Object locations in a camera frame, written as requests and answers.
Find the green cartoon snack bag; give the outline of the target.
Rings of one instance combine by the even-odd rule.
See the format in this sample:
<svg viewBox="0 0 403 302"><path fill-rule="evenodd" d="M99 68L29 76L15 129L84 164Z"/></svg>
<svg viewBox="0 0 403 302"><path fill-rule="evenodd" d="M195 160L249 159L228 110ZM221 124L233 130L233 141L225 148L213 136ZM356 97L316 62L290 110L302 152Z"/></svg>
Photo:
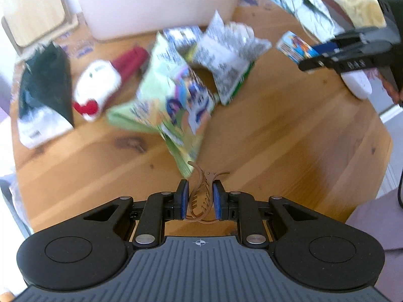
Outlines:
<svg viewBox="0 0 403 302"><path fill-rule="evenodd" d="M190 177L215 108L215 98L179 52L156 35L148 69L133 100L111 107L111 125L159 134L183 177Z"/></svg>

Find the white round stand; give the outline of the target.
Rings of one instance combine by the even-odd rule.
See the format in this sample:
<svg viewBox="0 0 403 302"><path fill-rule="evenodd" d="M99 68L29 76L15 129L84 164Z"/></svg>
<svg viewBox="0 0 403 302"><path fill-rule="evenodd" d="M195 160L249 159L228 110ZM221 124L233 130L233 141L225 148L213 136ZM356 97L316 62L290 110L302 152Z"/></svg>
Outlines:
<svg viewBox="0 0 403 302"><path fill-rule="evenodd" d="M345 72L340 76L350 92L359 100L366 100L371 96L372 86L364 71Z"/></svg>

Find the white red plush toy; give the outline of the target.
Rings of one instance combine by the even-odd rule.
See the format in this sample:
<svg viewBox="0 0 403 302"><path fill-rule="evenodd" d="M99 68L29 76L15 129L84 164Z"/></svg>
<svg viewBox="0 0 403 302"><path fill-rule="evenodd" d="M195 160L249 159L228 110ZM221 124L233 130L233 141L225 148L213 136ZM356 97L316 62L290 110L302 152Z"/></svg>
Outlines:
<svg viewBox="0 0 403 302"><path fill-rule="evenodd" d="M148 60L149 53L135 46L113 60L97 59L80 75L72 98L72 107L85 121L101 116L111 98Z"/></svg>

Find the light blue cloth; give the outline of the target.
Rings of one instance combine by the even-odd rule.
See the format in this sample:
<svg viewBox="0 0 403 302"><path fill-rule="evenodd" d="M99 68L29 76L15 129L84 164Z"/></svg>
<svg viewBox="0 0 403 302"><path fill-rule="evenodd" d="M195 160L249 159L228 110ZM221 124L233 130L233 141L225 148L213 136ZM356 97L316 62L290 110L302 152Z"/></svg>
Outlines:
<svg viewBox="0 0 403 302"><path fill-rule="evenodd" d="M325 42L337 33L337 26L322 0L271 0L292 14L318 41Z"/></svg>

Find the blue white patterned box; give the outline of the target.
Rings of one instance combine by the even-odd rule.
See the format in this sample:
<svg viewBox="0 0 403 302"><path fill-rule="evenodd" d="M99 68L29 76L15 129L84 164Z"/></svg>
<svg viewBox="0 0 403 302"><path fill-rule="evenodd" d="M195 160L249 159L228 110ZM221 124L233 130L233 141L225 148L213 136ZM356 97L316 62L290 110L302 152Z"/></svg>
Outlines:
<svg viewBox="0 0 403 302"><path fill-rule="evenodd" d="M309 44L291 31L282 35L276 44L276 48L295 63L319 56Z"/></svg>

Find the beige plastic storage bin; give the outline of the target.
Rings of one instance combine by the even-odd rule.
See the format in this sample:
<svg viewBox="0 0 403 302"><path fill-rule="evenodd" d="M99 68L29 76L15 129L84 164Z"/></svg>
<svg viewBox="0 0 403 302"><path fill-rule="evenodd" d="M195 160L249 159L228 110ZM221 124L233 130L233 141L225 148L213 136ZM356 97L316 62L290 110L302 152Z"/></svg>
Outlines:
<svg viewBox="0 0 403 302"><path fill-rule="evenodd" d="M96 40L188 25L205 26L215 13L230 20L239 0L79 0Z"/></svg>

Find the brown hair claw clip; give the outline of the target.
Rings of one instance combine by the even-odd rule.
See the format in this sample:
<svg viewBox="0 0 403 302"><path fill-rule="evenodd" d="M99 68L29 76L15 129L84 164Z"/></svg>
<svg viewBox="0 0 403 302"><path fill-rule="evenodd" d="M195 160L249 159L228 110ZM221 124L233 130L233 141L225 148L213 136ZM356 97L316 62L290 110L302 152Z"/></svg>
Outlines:
<svg viewBox="0 0 403 302"><path fill-rule="evenodd" d="M188 197L188 205L186 211L186 221L200 224L215 224L219 220L210 217L210 212L214 205L213 183L221 175L229 174L228 170L212 172L203 170L195 162L188 161L188 165L192 166L198 174L198 180L195 187L191 190Z"/></svg>

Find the grey green snack bag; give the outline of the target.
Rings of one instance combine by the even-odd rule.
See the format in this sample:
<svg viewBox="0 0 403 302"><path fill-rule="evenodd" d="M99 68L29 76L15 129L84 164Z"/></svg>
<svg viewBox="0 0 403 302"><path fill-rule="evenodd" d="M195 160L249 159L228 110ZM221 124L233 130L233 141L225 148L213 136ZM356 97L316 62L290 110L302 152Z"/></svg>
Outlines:
<svg viewBox="0 0 403 302"><path fill-rule="evenodd" d="M250 26L225 23L218 12L205 31L183 26L164 29L162 34L186 62L211 72L222 105L232 101L255 62L272 47L269 40L255 37Z"/></svg>

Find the dark green tissue pack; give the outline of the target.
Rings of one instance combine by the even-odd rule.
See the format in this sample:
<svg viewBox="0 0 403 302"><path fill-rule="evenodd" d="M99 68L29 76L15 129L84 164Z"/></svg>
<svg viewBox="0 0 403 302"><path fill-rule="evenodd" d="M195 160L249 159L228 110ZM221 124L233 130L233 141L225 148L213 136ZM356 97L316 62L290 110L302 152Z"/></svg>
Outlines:
<svg viewBox="0 0 403 302"><path fill-rule="evenodd" d="M25 61L18 94L18 135L28 149L49 142L74 128L70 60L50 43Z"/></svg>

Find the wooden stand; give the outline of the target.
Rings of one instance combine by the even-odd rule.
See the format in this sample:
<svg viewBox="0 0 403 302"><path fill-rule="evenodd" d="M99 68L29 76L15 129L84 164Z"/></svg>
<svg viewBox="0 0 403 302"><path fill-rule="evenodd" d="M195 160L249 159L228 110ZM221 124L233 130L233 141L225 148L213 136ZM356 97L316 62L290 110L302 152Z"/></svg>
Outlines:
<svg viewBox="0 0 403 302"><path fill-rule="evenodd" d="M1 26L20 58L78 25L66 0L1 0Z"/></svg>

